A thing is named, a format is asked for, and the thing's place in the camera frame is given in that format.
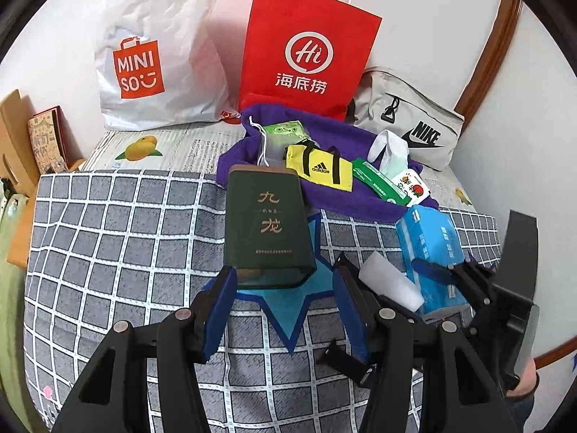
nike swoosh logo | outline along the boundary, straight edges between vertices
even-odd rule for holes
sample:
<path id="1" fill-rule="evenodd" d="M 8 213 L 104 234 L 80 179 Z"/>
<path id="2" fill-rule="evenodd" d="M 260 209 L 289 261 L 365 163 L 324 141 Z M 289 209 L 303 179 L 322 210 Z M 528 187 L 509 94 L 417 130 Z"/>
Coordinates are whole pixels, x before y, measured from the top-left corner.
<path id="1" fill-rule="evenodd" d="M 405 135 L 401 137 L 403 140 L 407 142 L 409 148 L 442 148 L 441 145 L 429 145 L 428 143 L 423 143 L 421 141 L 411 140 L 410 138 L 411 132 L 412 130 L 409 130 L 408 132 L 406 132 Z"/>

white plastic bag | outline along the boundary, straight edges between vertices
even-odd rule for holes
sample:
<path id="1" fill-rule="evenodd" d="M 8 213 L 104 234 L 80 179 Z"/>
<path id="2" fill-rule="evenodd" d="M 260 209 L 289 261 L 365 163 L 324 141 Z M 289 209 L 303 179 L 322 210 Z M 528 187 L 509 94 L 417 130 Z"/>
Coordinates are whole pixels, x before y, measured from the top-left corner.
<path id="1" fill-rule="evenodd" d="M 234 112 L 206 21 L 215 0 L 107 0 L 94 54 L 108 130 L 218 121 Z"/>

grey nike pouch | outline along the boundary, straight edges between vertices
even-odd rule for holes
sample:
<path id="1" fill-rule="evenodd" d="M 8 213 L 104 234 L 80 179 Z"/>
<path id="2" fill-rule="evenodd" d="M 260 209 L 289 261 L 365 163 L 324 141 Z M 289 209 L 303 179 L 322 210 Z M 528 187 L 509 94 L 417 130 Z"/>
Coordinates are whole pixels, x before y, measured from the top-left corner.
<path id="1" fill-rule="evenodd" d="M 463 117 L 432 101 L 387 69 L 367 69 L 355 101 L 355 126 L 377 135 L 390 130 L 409 145 L 415 161 L 442 171 L 451 162 Z"/>

green fabric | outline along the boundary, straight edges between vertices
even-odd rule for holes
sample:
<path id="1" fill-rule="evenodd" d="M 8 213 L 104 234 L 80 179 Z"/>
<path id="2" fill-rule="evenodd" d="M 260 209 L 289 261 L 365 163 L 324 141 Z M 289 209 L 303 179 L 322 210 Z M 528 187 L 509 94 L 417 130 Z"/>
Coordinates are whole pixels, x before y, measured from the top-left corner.
<path id="1" fill-rule="evenodd" d="M 6 260 L 28 198 L 14 195 L 0 221 L 0 386 L 28 431 L 47 432 L 26 385 L 24 372 L 24 282 L 26 271 Z"/>

snack package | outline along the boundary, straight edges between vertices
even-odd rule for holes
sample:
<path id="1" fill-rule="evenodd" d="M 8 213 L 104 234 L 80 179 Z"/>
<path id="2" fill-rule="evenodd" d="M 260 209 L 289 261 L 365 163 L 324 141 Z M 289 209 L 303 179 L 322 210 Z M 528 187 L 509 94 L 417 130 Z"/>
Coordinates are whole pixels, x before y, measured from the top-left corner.
<path id="1" fill-rule="evenodd" d="M 311 140 L 309 133 L 302 126 L 300 121 L 275 123 L 273 125 L 267 125 L 263 128 L 266 133 L 275 135 L 293 135 L 295 137 L 299 137 L 301 140 Z"/>
<path id="2" fill-rule="evenodd" d="M 362 158 L 353 161 L 353 175 L 373 189 L 379 197 L 397 205 L 408 205 L 410 197 Z"/>
<path id="3" fill-rule="evenodd" d="M 418 205 L 431 195 L 425 181 L 412 169 L 401 172 L 394 177 L 392 182 L 411 198 L 411 202 L 407 206 Z"/>

